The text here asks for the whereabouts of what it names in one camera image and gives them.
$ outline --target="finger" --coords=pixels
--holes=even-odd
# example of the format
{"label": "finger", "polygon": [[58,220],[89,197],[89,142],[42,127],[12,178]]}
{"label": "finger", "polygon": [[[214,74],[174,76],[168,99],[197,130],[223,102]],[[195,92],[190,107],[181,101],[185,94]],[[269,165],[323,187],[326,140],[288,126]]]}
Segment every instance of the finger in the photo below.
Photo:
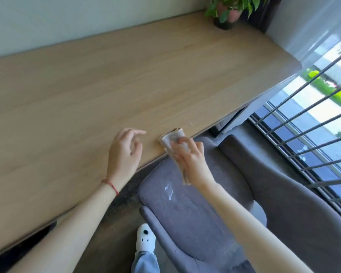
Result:
{"label": "finger", "polygon": [[191,149],[191,152],[193,152],[193,153],[197,152],[197,150],[198,150],[198,148],[197,148],[197,146],[196,146],[196,143],[195,143],[195,141],[194,141],[192,138],[182,137],[182,138],[180,138],[180,139],[178,140],[178,142],[179,142],[180,144],[186,142],[187,145],[188,145],[188,147]]}
{"label": "finger", "polygon": [[183,157],[189,155],[189,152],[186,151],[181,144],[175,143],[173,141],[171,141],[170,143],[171,143],[170,145],[172,146],[173,151],[175,153],[177,153],[177,154],[179,154],[180,156],[183,156]]}
{"label": "finger", "polygon": [[181,169],[188,169],[187,163],[181,155],[175,153],[173,157]]}
{"label": "finger", "polygon": [[125,134],[122,136],[120,140],[123,141],[125,145],[130,147],[131,140],[137,134],[146,134],[146,131],[139,129],[129,129],[128,131],[125,132]]}
{"label": "finger", "polygon": [[119,141],[123,137],[125,132],[127,132],[130,129],[132,129],[132,128],[131,127],[126,127],[126,128],[123,128],[122,130],[120,130],[120,132],[118,134],[116,134],[116,136],[114,138],[114,142]]}
{"label": "finger", "polygon": [[205,154],[205,147],[203,145],[203,142],[196,142],[196,146],[198,150],[202,153],[202,155]]}
{"label": "finger", "polygon": [[137,161],[140,162],[141,159],[141,153],[143,152],[143,144],[140,142],[135,142],[134,144],[134,151],[131,154],[132,157],[135,157]]}

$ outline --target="metal railing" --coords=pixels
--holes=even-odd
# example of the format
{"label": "metal railing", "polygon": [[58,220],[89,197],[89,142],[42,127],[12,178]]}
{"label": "metal railing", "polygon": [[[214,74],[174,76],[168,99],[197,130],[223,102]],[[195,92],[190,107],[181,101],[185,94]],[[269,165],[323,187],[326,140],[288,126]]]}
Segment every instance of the metal railing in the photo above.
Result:
{"label": "metal railing", "polygon": [[[330,63],[327,67],[322,69],[316,76],[311,78],[309,82],[306,82],[303,86],[298,88],[295,92],[293,92],[291,95],[285,98],[278,105],[274,106],[271,102],[267,102],[264,105],[264,107],[268,110],[268,112],[261,117],[254,113],[253,115],[250,116],[250,120],[269,139],[269,141],[271,141],[275,145],[275,147],[282,153],[282,155],[284,155],[291,162],[291,164],[293,164],[296,167],[296,169],[306,177],[306,179],[310,183],[309,185],[306,185],[306,187],[309,189],[318,190],[325,197],[325,199],[341,214],[341,198],[337,195],[337,193],[334,192],[333,189],[330,188],[330,186],[341,185],[341,167],[338,165],[339,163],[341,163],[341,159],[333,160],[321,149],[323,147],[330,146],[334,143],[341,142],[341,137],[336,138],[334,140],[330,140],[323,144],[315,145],[314,142],[312,142],[307,135],[307,133],[341,118],[341,114],[334,116],[331,119],[328,119],[322,123],[314,125],[313,127],[303,132],[300,131],[292,122],[297,117],[308,112],[310,109],[314,108],[318,104],[322,103],[323,101],[331,98],[332,96],[340,92],[341,87],[336,88],[336,90],[333,91],[330,95],[321,98],[320,100],[316,101],[312,105],[308,106],[307,108],[303,109],[302,111],[300,111],[299,113],[290,118],[286,118],[279,110],[279,108],[282,105],[284,105],[288,100],[290,100],[296,94],[301,92],[304,88],[306,88],[314,80],[323,75],[328,69],[330,69],[340,60],[341,56],[334,60],[332,63]],[[265,120],[270,115],[273,115],[275,118],[277,118],[277,120],[281,124],[274,128],[270,128],[265,123]],[[276,131],[282,127],[288,128],[288,130],[292,134],[294,134],[294,136],[289,139],[282,140],[276,133]],[[297,153],[293,151],[291,147],[287,145],[287,143],[295,139],[299,139],[301,142],[307,145],[308,149],[304,149],[303,151]],[[322,161],[322,163],[319,165],[308,166],[302,159],[300,159],[301,155],[307,154],[309,152],[314,153]],[[339,177],[339,179],[323,181],[322,177],[318,176],[318,174],[314,171],[314,169],[322,167],[328,167],[329,169],[331,169],[333,173],[335,173],[335,175]]]}

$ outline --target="shoe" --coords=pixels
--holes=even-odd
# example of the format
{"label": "shoe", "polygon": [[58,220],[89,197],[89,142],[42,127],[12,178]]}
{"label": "shoe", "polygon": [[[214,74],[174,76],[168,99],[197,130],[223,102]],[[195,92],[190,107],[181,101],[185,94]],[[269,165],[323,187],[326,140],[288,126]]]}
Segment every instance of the shoe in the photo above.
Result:
{"label": "shoe", "polygon": [[150,229],[149,225],[144,223],[138,228],[137,239],[136,239],[136,253],[149,252],[154,254],[155,250],[155,234]]}

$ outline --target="red string bracelet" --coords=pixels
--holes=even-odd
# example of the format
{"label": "red string bracelet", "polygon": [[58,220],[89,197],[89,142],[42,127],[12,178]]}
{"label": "red string bracelet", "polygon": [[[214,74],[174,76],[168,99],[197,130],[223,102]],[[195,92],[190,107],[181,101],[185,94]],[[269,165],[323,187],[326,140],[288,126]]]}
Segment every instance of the red string bracelet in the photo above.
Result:
{"label": "red string bracelet", "polygon": [[102,179],[101,182],[109,184],[114,189],[116,195],[119,195],[119,192],[115,189],[115,186],[111,183],[111,181],[109,179]]}

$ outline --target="pant leg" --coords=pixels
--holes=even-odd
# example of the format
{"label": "pant leg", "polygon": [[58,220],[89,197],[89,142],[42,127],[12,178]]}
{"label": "pant leg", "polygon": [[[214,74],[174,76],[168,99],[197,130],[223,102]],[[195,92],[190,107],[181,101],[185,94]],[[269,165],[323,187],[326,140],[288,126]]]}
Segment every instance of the pant leg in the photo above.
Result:
{"label": "pant leg", "polygon": [[131,265],[131,273],[160,273],[155,254],[139,252]]}

